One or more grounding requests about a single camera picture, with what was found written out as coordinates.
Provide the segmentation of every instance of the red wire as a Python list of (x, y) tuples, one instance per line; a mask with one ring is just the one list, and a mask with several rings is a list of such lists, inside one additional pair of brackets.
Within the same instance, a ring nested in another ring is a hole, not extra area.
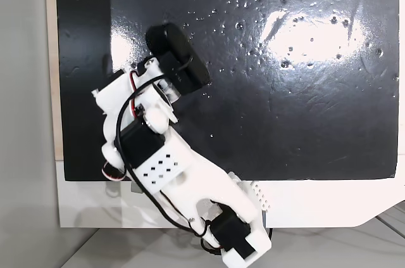
[[(135, 81), (134, 81), (134, 71), (131, 71), (129, 73), (129, 79), (131, 80), (131, 85), (132, 85), (132, 89), (133, 92), (135, 92), (137, 90), (137, 88), (135, 87)], [(132, 111), (132, 116), (134, 116), (134, 118), (137, 118), (136, 114), (135, 114), (135, 98), (133, 100), (131, 100), (131, 111)]]

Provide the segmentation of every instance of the wooden edge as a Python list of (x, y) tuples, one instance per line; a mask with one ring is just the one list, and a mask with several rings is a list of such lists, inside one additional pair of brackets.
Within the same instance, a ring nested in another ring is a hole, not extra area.
[(56, 0), (46, 0), (48, 34), (49, 76), (51, 83), (51, 104), (53, 120), (53, 142), (55, 160), (63, 160), (61, 100), (59, 88), (59, 42)]

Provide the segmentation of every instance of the black cable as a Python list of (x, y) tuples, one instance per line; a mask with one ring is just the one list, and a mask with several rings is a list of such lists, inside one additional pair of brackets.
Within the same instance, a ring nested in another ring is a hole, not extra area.
[(204, 239), (203, 239), (203, 238), (200, 239), (200, 245), (201, 245), (201, 248), (202, 248), (202, 249), (204, 249), (205, 251), (207, 251), (207, 252), (210, 253), (210, 254), (213, 254), (213, 255), (221, 255), (221, 248), (214, 248), (214, 249), (207, 248), (207, 247), (204, 245)]
[[(190, 62), (192, 61), (192, 58), (190, 58), (190, 60), (183, 65), (182, 67), (178, 68), (176, 70), (176, 72), (179, 72), (185, 68), (187, 68), (187, 66), (189, 66)], [(131, 175), (132, 179), (136, 182), (136, 184), (138, 185), (138, 187), (140, 187), (140, 189), (142, 190), (142, 192), (145, 193), (145, 195), (150, 199), (150, 201), (155, 205), (155, 207), (159, 210), (159, 212), (161, 213), (161, 215), (163, 215), (163, 217), (170, 222), (173, 226), (178, 227), (179, 229), (182, 229), (184, 231), (190, 232), (190, 233), (194, 233), (194, 230), (192, 230), (191, 228), (185, 227), (181, 224), (179, 224), (178, 222), (176, 222), (175, 220), (173, 220), (164, 210), (164, 208), (160, 205), (160, 203), (155, 199), (155, 197), (145, 188), (145, 186), (141, 183), (141, 181), (137, 178), (137, 176), (135, 175), (134, 171), (132, 170), (132, 167), (130, 166), (124, 152), (122, 149), (122, 145), (121, 145), (121, 123), (122, 123), (122, 117), (125, 113), (125, 110), (127, 109), (127, 106), (129, 104), (129, 102), (134, 99), (136, 96), (138, 96), (140, 94), (140, 92), (142, 92), (146, 87), (150, 86), (152, 83), (164, 79), (166, 78), (167, 75), (160, 75), (157, 76), (155, 78), (152, 78), (151, 80), (145, 82), (143, 85), (141, 85), (140, 87), (138, 87), (136, 89), (136, 91), (134, 91), (129, 97), (128, 99), (124, 102), (123, 106), (121, 107), (121, 110), (118, 114), (118, 119), (116, 122), (116, 147), (118, 152), (121, 155), (121, 158), (124, 162), (124, 167), (125, 170), (127, 170), (127, 172)]]
[(400, 230), (398, 230), (397, 228), (395, 228), (394, 226), (391, 226), (388, 222), (386, 222), (385, 220), (383, 220), (379, 215), (375, 217), (377, 220), (379, 220), (380, 222), (382, 222), (384, 225), (386, 225), (388, 228), (390, 228), (391, 230), (393, 230), (393, 232), (395, 232), (396, 234), (398, 234), (400, 237), (405, 238), (405, 234), (400, 232)]
[[(178, 68), (176, 70), (176, 72), (179, 72), (181, 70), (184, 70), (185, 68), (187, 68), (190, 64), (190, 62), (192, 61), (192, 58), (190, 58), (190, 60), (183, 66), (181, 66), (180, 68)], [(136, 96), (138, 96), (140, 94), (140, 92), (142, 92), (147, 86), (150, 86), (152, 83), (164, 79), (166, 78), (167, 75), (160, 75), (157, 76), (147, 82), (145, 82), (143, 85), (141, 85), (140, 87), (138, 87), (129, 97), (128, 99), (124, 102), (123, 106), (121, 107), (121, 110), (118, 114), (118, 119), (117, 119), (117, 123), (116, 123), (116, 147), (118, 152), (121, 155), (121, 158), (124, 162), (124, 168), (125, 170), (131, 175), (132, 179), (136, 182), (136, 184), (138, 185), (138, 187), (140, 187), (140, 189), (142, 190), (142, 192), (145, 193), (145, 195), (150, 199), (150, 201), (156, 206), (156, 208), (159, 210), (159, 212), (163, 215), (163, 217), (170, 222), (172, 225), (174, 225), (175, 227), (178, 227), (179, 229), (182, 229), (184, 231), (193, 233), (194, 235), (196, 235), (197, 237), (201, 238), (201, 246), (204, 250), (206, 250), (207, 252), (209, 252), (210, 254), (213, 255), (221, 255), (221, 248), (215, 248), (215, 249), (210, 249), (210, 248), (206, 248), (204, 245), (204, 239), (202, 238), (207, 230), (208, 230), (208, 226), (209, 226), (209, 220), (205, 220), (205, 227), (204, 227), (204, 232), (202, 234), (198, 234), (196, 233), (193, 228), (191, 227), (190, 221), (187, 221), (189, 223), (189, 227), (185, 227), (181, 224), (179, 224), (178, 222), (176, 222), (175, 220), (173, 220), (172, 218), (170, 218), (170, 216), (166, 213), (166, 211), (164, 210), (164, 208), (160, 205), (160, 203), (155, 199), (155, 197), (145, 188), (145, 186), (141, 183), (141, 181), (138, 179), (138, 177), (135, 175), (134, 171), (132, 170), (132, 167), (130, 166), (127, 157), (125, 156), (124, 152), (123, 152), (123, 148), (122, 148), (122, 144), (121, 144), (121, 124), (122, 124), (122, 118), (123, 118), (123, 114), (125, 113), (125, 110), (127, 109), (127, 106), (129, 105), (129, 103), (131, 102), (131, 100), (133, 100)], [(166, 200), (169, 202), (169, 204), (177, 211), (177, 213), (179, 213), (182, 217), (184, 217), (186, 220), (187, 218), (180, 212), (179, 209), (176, 208), (176, 206), (171, 202), (171, 200), (169, 199), (169, 197), (167, 197), (162, 191), (161, 194), (163, 195), (163, 197), (166, 198)]]

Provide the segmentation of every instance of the floor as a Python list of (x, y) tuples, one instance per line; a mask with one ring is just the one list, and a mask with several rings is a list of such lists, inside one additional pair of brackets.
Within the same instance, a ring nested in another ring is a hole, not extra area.
[[(405, 233), (405, 203), (381, 215)], [(376, 219), (356, 228), (276, 229), (273, 248), (252, 268), (404, 267), (405, 239)], [(63, 268), (224, 268), (179, 230), (100, 229)]]

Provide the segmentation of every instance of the gray wall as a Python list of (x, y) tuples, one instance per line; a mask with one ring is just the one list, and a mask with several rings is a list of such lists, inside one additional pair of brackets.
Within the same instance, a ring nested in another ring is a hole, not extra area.
[(61, 267), (94, 232), (60, 229), (45, 0), (0, 0), (0, 267)]

